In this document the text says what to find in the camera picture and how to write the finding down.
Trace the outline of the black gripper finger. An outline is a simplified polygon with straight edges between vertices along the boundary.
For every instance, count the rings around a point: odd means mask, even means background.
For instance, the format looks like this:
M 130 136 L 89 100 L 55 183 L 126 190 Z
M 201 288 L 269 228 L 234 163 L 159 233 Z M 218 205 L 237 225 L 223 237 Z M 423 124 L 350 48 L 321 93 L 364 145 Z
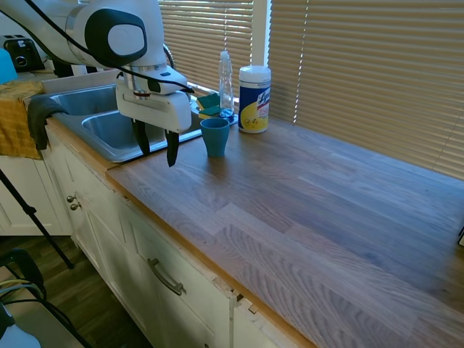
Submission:
M 142 154 L 144 156 L 149 155 L 150 145 L 146 134 L 146 124 L 140 120 L 132 120 L 132 129 Z
M 178 156 L 179 134 L 170 130 L 165 130 L 165 138 L 167 142 L 167 163 L 172 167 Z

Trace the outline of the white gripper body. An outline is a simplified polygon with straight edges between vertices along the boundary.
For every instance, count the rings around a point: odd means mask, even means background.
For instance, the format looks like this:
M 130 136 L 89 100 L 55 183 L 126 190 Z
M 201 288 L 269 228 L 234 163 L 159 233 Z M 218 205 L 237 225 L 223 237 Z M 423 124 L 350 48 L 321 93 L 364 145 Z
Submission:
M 117 108 L 121 115 L 175 133 L 191 127 L 191 105 L 184 92 L 149 94 L 140 99 L 126 86 L 123 78 L 116 81 Z

